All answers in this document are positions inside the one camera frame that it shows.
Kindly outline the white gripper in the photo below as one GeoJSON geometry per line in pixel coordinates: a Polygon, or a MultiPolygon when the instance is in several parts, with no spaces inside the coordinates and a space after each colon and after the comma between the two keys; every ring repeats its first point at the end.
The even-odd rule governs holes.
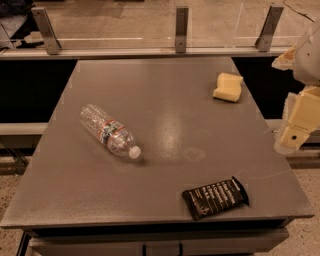
{"type": "Polygon", "coordinates": [[[275,135],[274,150],[280,154],[297,151],[320,126],[320,20],[310,25],[297,46],[275,58],[271,66],[292,70],[294,78],[305,85],[298,94],[289,93],[282,122],[275,135]]]}

